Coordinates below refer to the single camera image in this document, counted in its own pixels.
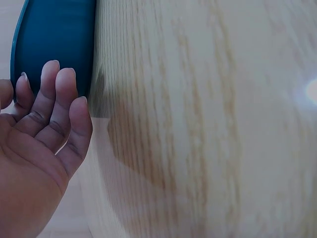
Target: teal object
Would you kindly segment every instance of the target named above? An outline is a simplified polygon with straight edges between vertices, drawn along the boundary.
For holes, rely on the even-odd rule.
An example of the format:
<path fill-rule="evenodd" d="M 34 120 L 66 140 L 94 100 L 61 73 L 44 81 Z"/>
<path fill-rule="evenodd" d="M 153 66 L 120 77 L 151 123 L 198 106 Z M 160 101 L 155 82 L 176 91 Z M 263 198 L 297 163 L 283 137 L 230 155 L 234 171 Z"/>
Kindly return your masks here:
<path fill-rule="evenodd" d="M 12 43 L 13 88 L 21 73 L 26 72 L 37 95 L 43 65 L 58 60 L 61 68 L 75 69 L 78 95 L 88 96 L 94 59 L 95 13 L 96 0 L 26 0 Z"/>

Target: palm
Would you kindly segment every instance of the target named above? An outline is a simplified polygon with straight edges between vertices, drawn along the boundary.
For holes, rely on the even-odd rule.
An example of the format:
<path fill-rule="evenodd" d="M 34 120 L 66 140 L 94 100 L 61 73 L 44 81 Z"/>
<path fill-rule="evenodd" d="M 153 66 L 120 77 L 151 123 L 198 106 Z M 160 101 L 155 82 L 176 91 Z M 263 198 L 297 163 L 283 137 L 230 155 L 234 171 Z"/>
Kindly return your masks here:
<path fill-rule="evenodd" d="M 2 91 L 8 92 L 0 82 L 4 108 L 11 95 Z M 43 67 L 36 99 L 24 76 L 17 82 L 16 96 L 13 112 L 0 114 L 0 210 L 6 214 L 7 209 L 4 221 L 0 214 L 0 237 L 10 220 L 37 235 L 85 158 L 92 134 L 86 100 L 77 98 L 74 70 L 59 70 L 58 62 L 50 61 Z M 36 226 L 26 222 L 32 219 Z M 11 232 L 6 237 L 28 237 L 19 229 Z"/>

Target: wooden table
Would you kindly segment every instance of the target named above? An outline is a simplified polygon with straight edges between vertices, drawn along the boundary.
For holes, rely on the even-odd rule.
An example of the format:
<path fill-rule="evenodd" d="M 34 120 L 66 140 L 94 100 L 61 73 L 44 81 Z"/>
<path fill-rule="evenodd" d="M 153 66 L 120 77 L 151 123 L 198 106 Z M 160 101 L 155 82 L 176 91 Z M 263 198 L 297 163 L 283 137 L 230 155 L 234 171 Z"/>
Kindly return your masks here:
<path fill-rule="evenodd" d="M 99 0 L 95 52 L 94 238 L 317 237 L 316 1 Z"/>

